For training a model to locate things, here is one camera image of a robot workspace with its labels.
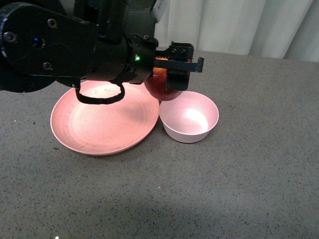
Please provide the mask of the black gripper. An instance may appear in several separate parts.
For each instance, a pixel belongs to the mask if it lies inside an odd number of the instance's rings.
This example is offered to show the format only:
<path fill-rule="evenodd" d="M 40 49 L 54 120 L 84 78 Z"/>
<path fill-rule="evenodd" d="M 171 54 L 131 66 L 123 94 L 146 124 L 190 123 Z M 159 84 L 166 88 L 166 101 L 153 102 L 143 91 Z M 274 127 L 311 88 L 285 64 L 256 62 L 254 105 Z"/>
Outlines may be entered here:
<path fill-rule="evenodd" d="M 122 82 L 140 84 L 153 74 L 153 68 L 167 70 L 167 90 L 186 91 L 191 72 L 201 73 L 204 58 L 193 62 L 194 46 L 190 43 L 171 42 L 165 50 L 157 50 L 155 38 L 130 34 L 127 38 L 128 57 L 122 71 Z"/>

